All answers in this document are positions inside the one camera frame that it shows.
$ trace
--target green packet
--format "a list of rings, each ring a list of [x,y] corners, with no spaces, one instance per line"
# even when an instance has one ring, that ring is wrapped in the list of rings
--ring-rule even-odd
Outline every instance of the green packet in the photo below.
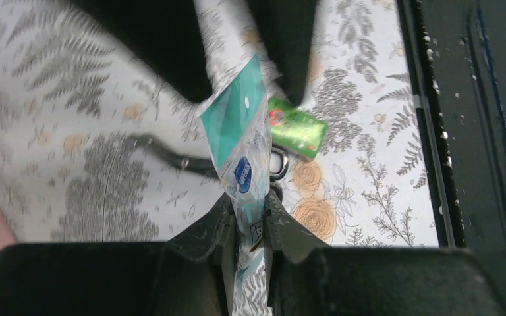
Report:
[[[315,158],[327,132],[327,123],[275,97],[269,100],[269,120],[275,145]]]

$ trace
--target blue logo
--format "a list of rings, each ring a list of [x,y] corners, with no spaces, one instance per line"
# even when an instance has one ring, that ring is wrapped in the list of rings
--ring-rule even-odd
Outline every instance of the blue logo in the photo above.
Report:
[[[251,164],[247,157],[243,156],[239,159],[236,169],[234,169],[234,175],[236,177],[237,185],[240,193],[249,191],[251,186]]]

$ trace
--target floral tablecloth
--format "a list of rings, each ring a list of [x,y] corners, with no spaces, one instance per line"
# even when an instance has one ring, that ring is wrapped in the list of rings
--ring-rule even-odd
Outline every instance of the floral tablecloth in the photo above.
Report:
[[[216,90],[257,53],[279,95],[244,3],[196,6]],[[315,161],[292,159],[285,207],[336,246],[437,246],[394,1],[321,0],[314,32],[301,109],[329,129]],[[208,157],[187,105],[68,3],[0,0],[0,206],[17,238],[166,240],[200,218],[218,183],[123,142],[151,132]],[[262,268],[238,315],[269,313]]]

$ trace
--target plastic wrapper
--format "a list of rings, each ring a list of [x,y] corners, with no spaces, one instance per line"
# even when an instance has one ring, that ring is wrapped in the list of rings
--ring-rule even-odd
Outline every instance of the plastic wrapper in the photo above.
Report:
[[[257,56],[204,109],[200,122],[222,186],[232,199],[243,245],[251,248],[262,240],[272,145]]]

